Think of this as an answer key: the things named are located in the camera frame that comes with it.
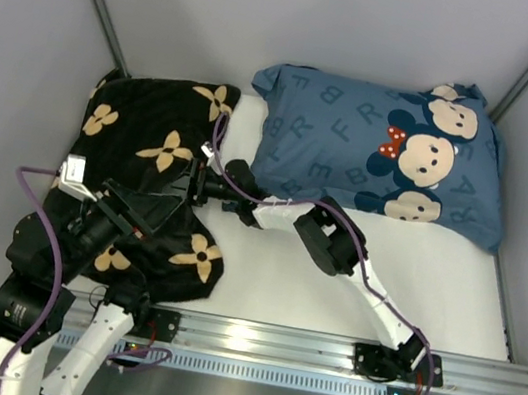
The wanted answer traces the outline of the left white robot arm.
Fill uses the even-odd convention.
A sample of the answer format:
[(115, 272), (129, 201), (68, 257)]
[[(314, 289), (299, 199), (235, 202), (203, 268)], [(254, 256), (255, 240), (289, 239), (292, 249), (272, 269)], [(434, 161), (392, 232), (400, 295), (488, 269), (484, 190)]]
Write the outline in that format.
[(82, 395), (117, 341), (145, 324), (150, 296), (142, 278), (111, 281), (77, 344), (46, 373), (76, 300), (68, 284), (115, 241), (152, 236), (183, 206), (179, 196), (132, 192), (113, 180), (95, 195), (67, 163), (54, 174), (83, 212), (56, 226), (38, 204), (14, 228), (6, 252), (12, 270), (0, 286), (0, 395)]

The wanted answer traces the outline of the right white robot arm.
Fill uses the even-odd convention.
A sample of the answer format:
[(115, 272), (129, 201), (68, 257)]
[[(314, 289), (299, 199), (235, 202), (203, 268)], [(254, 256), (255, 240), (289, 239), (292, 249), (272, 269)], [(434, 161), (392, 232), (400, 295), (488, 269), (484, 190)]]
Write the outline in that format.
[(167, 191), (191, 205), (208, 199), (230, 202), (245, 225), (296, 235), (320, 271), (359, 295), (379, 342), (355, 344), (354, 373), (382, 383), (412, 382), (418, 388), (442, 385), (442, 360), (400, 313), (371, 265), (362, 231), (331, 196), (278, 199), (257, 185), (243, 159), (230, 161), (219, 174), (194, 159)]

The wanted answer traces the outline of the black floral plush pillowcase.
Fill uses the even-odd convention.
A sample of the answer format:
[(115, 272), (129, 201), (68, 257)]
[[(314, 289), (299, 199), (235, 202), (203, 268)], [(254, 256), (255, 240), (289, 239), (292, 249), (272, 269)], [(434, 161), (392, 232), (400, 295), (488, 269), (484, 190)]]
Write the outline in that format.
[[(189, 80), (104, 77), (88, 101), (70, 151), (84, 156), (84, 183), (102, 195), (108, 179), (143, 193), (161, 193), (197, 158), (220, 115), (230, 116), (242, 92), (231, 84)], [(82, 214), (81, 203), (52, 186), (42, 202), (59, 226)], [(153, 303), (210, 298), (224, 275), (222, 250), (190, 204), (147, 238), (115, 241), (80, 275), (110, 285), (130, 276), (145, 280)]]

